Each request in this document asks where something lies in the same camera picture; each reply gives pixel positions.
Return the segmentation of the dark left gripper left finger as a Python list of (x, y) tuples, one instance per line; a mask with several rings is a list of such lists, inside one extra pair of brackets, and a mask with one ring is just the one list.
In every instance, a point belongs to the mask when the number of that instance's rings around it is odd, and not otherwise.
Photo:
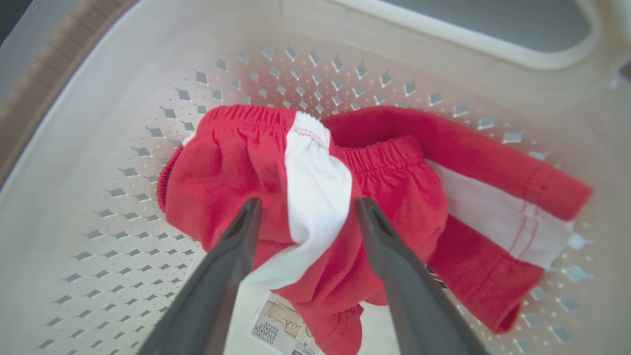
[(138, 351), (222, 355), (241, 281), (253, 270), (262, 202), (247, 200)]

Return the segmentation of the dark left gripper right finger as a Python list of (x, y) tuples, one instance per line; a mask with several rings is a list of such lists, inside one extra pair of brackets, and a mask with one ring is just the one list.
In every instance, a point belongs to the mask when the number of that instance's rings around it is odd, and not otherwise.
[(373, 200), (356, 202), (372, 272), (385, 286), (403, 355), (484, 355), (486, 349)]

